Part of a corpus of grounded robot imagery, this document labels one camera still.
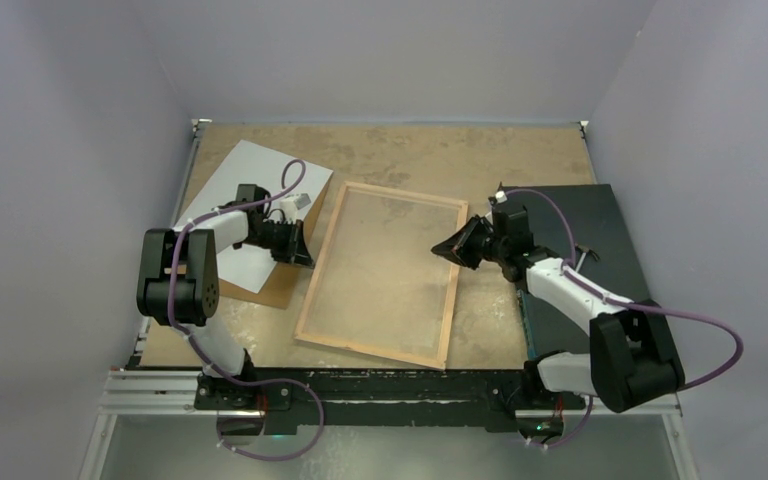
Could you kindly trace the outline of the brown backing board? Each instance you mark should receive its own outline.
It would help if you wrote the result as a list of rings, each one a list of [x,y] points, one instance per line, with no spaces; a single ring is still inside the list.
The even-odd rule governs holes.
[[[311,254],[317,253],[312,246],[313,233],[318,221],[322,206],[327,196],[329,185],[319,194],[312,204],[310,212],[304,219],[304,237]],[[257,293],[243,289],[226,280],[219,280],[219,290],[223,297],[235,300],[251,302],[259,305],[265,305],[278,309],[287,309],[292,299],[295,287],[297,285],[301,267],[294,267],[279,263],[275,266],[265,284]]]

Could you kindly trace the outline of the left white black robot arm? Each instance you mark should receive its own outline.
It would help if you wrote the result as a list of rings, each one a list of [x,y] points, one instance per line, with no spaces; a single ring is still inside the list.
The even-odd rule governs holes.
[[[217,317],[222,251],[253,246],[282,264],[312,268],[304,237],[305,194],[276,196],[255,184],[238,186],[235,198],[178,228],[149,229],[143,236],[137,280],[139,312],[173,329],[189,344],[205,375],[222,378],[219,395],[232,408],[257,399],[254,366],[248,352]]]

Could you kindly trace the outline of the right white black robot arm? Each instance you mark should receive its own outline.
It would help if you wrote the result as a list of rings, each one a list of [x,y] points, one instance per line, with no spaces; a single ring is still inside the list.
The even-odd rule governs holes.
[[[657,304],[635,307],[537,244],[526,209],[495,206],[490,216],[475,215],[431,252],[472,270],[484,261],[497,264],[508,282],[587,335],[585,354],[556,350],[525,362],[521,392],[529,404],[544,407],[569,392],[596,397],[621,413],[685,386],[668,321]]]

